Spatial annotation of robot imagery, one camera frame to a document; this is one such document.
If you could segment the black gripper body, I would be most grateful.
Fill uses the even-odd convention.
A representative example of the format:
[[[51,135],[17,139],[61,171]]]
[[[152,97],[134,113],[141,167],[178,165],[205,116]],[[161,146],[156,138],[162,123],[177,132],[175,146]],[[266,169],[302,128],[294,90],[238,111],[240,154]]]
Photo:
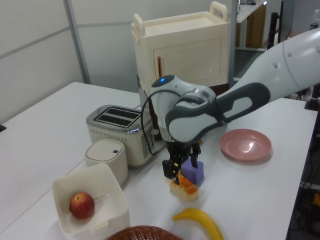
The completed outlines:
[[[169,153],[170,160],[186,160],[192,157],[197,159],[198,155],[201,154],[201,148],[198,142],[183,143],[179,141],[166,141],[165,146]]]

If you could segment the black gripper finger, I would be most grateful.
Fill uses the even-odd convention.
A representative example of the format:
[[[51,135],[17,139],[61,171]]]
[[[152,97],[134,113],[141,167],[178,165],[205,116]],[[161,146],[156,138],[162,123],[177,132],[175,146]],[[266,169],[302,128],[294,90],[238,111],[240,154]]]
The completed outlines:
[[[198,156],[201,154],[200,146],[192,146],[190,149],[189,157],[193,168],[198,168]]]
[[[176,185],[180,184],[178,174],[184,161],[185,160],[181,155],[174,155],[170,159],[162,161],[164,176],[170,180],[173,180],[173,183]]]

